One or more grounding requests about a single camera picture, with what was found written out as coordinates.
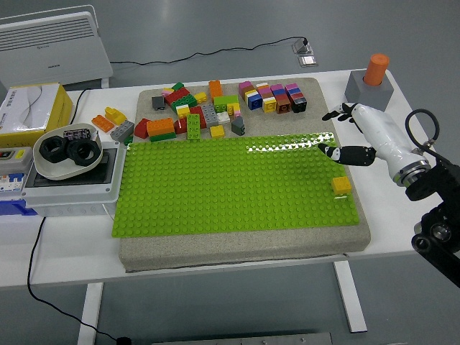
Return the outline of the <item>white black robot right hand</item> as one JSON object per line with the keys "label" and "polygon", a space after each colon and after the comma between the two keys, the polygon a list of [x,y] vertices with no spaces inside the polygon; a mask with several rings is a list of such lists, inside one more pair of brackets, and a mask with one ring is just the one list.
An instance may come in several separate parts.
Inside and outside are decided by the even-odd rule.
{"label": "white black robot right hand", "polygon": [[383,111],[360,103],[342,103],[322,117],[322,120],[336,118],[350,120],[364,135],[376,157],[387,163],[389,175],[400,186],[409,172],[423,164],[419,155],[412,152],[408,136]]}

